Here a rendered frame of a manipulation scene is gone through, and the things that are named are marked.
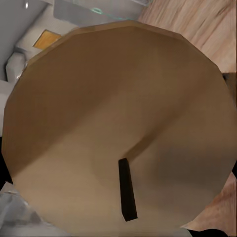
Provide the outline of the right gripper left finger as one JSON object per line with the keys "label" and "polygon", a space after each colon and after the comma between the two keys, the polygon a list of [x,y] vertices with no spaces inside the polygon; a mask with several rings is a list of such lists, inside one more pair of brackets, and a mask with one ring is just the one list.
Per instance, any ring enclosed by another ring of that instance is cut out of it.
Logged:
{"label": "right gripper left finger", "polygon": [[10,174],[1,153],[2,137],[0,137],[0,190],[3,188]]}

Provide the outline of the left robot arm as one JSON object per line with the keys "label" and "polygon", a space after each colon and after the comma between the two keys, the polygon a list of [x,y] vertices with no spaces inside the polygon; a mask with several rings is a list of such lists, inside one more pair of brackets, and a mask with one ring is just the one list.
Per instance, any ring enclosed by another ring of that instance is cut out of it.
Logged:
{"label": "left robot arm", "polygon": [[0,192],[15,192],[16,189],[13,185],[12,179],[9,176],[9,178],[7,179],[6,183],[4,184],[3,188],[0,190]]}

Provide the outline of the pillar candle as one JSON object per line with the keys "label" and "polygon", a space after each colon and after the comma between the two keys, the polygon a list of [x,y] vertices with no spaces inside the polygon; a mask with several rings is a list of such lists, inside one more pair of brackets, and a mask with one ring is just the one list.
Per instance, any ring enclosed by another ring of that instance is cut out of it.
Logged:
{"label": "pillar candle", "polygon": [[222,74],[163,28],[71,30],[31,58],[6,101],[1,153],[16,193],[75,237],[161,237],[192,222],[237,162]]}
{"label": "pillar candle", "polygon": [[237,73],[223,73],[222,75],[237,108]]}

